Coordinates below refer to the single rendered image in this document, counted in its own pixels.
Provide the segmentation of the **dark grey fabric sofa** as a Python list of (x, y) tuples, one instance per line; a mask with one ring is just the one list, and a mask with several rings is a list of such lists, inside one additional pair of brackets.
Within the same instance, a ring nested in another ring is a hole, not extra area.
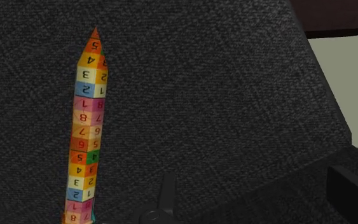
[(98, 223), (132, 224), (174, 172), (182, 224), (350, 224), (326, 179), (358, 176), (358, 148), (289, 0), (0, 0), (0, 224), (59, 224), (94, 28)]

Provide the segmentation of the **multicoloured numbered pencil-shaped toy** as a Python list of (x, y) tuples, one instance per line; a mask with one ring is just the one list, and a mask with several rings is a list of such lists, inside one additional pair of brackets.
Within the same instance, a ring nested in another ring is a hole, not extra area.
[(94, 203), (108, 68), (95, 28), (76, 66), (67, 186), (61, 224), (95, 224)]

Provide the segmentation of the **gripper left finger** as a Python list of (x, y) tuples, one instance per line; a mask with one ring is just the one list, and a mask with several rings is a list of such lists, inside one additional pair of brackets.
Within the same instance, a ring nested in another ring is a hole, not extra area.
[(132, 224), (179, 224), (174, 215), (176, 196), (176, 174), (163, 176), (158, 202), (134, 209)]

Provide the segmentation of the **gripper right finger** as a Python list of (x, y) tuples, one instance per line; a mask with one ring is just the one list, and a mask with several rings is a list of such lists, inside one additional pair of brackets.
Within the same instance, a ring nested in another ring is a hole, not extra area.
[(326, 197), (350, 223), (358, 224), (358, 176), (343, 166), (327, 169)]

